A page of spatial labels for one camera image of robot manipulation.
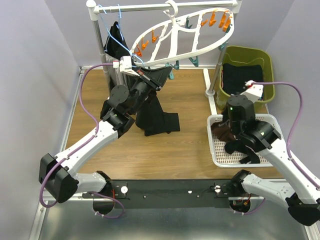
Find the teal plastic clip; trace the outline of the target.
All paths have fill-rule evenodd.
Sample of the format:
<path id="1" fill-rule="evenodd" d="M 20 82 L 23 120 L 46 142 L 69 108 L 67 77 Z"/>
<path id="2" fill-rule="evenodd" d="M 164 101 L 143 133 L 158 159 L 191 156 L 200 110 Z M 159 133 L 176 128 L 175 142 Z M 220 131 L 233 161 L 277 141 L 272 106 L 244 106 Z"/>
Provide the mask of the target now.
<path id="1" fill-rule="evenodd" d="M 179 61 L 176 61 L 175 64 L 170 64 L 170 63 L 167 62 L 167 63 L 165 64 L 165 66 L 166 66 L 166 67 L 171 67 L 171 72 L 169 73 L 168 78 L 169 78 L 170 80 L 174 80 L 174 79 L 175 79 L 175 76 L 174 76 L 173 70 L 179 70 L 179 69 L 180 69 L 180 63 L 179 63 Z"/>

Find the white round clip hanger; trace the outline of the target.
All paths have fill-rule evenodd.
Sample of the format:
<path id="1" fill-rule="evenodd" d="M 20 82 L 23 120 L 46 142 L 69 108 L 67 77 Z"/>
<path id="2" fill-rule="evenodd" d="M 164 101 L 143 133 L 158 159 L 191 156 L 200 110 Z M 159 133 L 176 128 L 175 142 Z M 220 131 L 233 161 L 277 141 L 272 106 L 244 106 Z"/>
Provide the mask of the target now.
<path id="1" fill-rule="evenodd" d="M 145 30 L 132 44 L 130 53 L 137 66 L 177 64 L 183 59 L 196 66 L 200 55 L 226 46 L 241 6 L 239 0 L 223 0 L 180 15 L 176 2 L 168 0 L 166 4 L 170 7 L 164 10 L 168 20 Z"/>

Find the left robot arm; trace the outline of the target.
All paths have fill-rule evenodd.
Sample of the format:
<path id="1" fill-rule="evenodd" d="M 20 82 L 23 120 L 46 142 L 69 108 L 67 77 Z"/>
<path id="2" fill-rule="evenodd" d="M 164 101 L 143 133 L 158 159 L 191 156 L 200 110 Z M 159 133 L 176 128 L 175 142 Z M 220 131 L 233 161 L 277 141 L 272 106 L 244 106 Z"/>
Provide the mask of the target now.
<path id="1" fill-rule="evenodd" d="M 172 67 L 157 69 L 137 67 L 132 88 L 118 84 L 112 88 L 102 112 L 101 121 L 71 147 L 56 154 L 47 153 L 40 160 L 41 191 L 47 190 L 58 203 L 76 193 L 95 192 L 104 198 L 110 194 L 110 178 L 102 171 L 79 173 L 78 170 L 103 147 L 119 139 L 134 124 L 133 115 L 150 97 L 165 85 Z"/>

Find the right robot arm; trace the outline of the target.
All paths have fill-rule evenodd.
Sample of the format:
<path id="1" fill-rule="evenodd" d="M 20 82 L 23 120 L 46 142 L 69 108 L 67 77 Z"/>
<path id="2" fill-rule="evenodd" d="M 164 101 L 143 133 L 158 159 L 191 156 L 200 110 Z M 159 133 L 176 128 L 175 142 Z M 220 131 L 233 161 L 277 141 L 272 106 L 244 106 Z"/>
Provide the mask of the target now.
<path id="1" fill-rule="evenodd" d="M 320 219 L 320 180 L 287 147 L 282 135 L 270 123 L 256 118 L 254 104 L 245 95 L 232 95 L 223 117 L 228 120 L 234 141 L 227 153 L 248 148 L 271 163 L 286 179 L 280 186 L 247 170 L 232 177 L 229 189 L 241 196 L 254 194 L 285 207 L 300 224 L 311 226 Z"/>

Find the white clothes rack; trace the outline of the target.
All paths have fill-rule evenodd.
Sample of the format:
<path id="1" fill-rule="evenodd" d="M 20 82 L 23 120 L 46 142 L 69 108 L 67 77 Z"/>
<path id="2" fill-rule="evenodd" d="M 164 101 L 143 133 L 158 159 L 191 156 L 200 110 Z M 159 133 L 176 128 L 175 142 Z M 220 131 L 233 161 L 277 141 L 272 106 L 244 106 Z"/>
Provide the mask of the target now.
<path id="1" fill-rule="evenodd" d="M 119 40 L 115 42 L 122 47 L 131 58 L 133 58 L 135 65 L 143 67 L 154 67 L 168 65 L 179 70 L 180 60 L 189 59 L 195 67 L 199 66 L 198 57 L 208 53 L 214 49 L 219 49 L 220 55 L 215 66 L 215 73 L 213 79 L 208 76 L 208 70 L 204 69 L 205 83 L 207 89 L 205 95 L 209 100 L 209 104 L 213 105 L 213 97 L 215 95 L 214 85 L 220 72 L 223 59 L 229 44 L 229 39 L 235 30 L 235 18 L 239 13 L 242 5 L 240 0 L 218 0 L 218 1 L 201 1 L 201 2 L 181 2 L 176 3 L 173 0 L 167 0 L 163 4 L 139 4 L 139 5 L 124 5 L 124 6 L 109 6 L 103 7 L 97 4 L 94 0 L 88 0 L 86 7 L 89 11 L 90 19 L 94 26 L 96 40 L 99 47 L 99 54 L 101 63 L 107 63 L 107 52 L 104 48 L 102 35 L 100 31 L 99 21 L 102 19 L 101 14 L 123 12 L 139 12 L 139 11 L 154 11 L 162 10 L 168 16 L 168 20 L 161 22 L 143 32 L 133 43 L 131 48 L 124 46 Z M 204 25 L 213 26 L 216 22 L 216 13 L 222 13 L 219 23 L 219 28 L 224 32 L 216 42 L 198 49 L 199 37 L 201 28 Z M 154 36 L 154 31 L 157 28 L 162 28 L 159 36 Z M 179 32 L 190 33 L 194 35 L 192 48 L 190 51 L 178 54 L 178 35 Z M 148 61 L 142 60 L 142 51 L 147 46 L 143 38 L 151 34 L 151 40 L 155 43 L 154 51 Z"/>

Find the white perforated basket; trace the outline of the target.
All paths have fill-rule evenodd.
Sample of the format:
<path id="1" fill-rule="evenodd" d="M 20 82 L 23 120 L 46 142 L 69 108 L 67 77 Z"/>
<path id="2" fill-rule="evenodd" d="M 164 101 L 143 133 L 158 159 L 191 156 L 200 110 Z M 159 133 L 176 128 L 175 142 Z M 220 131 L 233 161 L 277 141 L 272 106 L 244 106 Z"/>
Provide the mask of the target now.
<path id="1" fill-rule="evenodd" d="M 207 118 L 207 134 L 210 154 L 213 163 L 220 168 L 264 168 L 272 167 L 272 165 L 262 156 L 256 154 L 259 157 L 260 163 L 240 163 L 240 160 L 247 157 L 246 154 L 235 151 L 232 154 L 228 154 L 225 151 L 225 142 L 217 138 L 213 133 L 211 126 L 214 123 L 219 123 L 223 119 L 222 114 L 210 115 Z"/>

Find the black cloth in bin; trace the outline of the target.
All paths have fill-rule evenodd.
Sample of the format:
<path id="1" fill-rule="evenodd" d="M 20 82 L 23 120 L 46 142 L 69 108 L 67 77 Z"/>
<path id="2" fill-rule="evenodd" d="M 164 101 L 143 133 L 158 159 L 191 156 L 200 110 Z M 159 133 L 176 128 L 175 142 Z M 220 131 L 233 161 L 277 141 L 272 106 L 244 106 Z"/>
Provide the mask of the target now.
<path id="1" fill-rule="evenodd" d="M 260 65 L 234 66 L 223 64 L 222 89 L 228 95 L 244 92 L 248 81 L 263 82 L 263 70 Z"/>

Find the black hanging garment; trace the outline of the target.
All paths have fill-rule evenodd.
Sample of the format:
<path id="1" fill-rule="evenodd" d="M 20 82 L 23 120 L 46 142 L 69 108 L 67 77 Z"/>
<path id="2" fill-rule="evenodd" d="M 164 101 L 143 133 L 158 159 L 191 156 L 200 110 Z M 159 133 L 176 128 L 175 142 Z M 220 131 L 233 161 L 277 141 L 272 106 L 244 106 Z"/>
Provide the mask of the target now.
<path id="1" fill-rule="evenodd" d="M 108 84 L 110 96 L 105 100 L 100 119 L 114 125 L 118 135 L 126 133 L 132 124 L 145 136 L 180 131 L 179 115 L 163 111 L 157 92 L 139 76 L 123 74 L 126 85 Z"/>

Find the green laundry bin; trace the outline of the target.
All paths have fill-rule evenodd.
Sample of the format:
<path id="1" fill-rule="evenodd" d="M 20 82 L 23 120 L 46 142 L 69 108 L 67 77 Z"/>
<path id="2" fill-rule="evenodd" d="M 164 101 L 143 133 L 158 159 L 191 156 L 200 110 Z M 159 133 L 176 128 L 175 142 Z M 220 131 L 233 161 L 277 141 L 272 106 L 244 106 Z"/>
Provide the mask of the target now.
<path id="1" fill-rule="evenodd" d="M 244 92 L 248 81 L 274 81 L 271 57 L 260 49 L 228 46 L 217 76 L 217 107 L 222 110 L 230 95 Z"/>

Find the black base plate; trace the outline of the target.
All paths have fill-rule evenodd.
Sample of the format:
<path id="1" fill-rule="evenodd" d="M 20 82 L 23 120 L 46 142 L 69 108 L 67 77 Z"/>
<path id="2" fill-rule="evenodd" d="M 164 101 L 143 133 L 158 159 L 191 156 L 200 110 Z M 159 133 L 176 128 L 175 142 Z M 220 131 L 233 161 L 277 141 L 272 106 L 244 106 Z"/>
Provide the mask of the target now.
<path id="1" fill-rule="evenodd" d="M 228 208 L 245 191 L 231 179 L 109 180 L 98 192 L 125 209 Z"/>

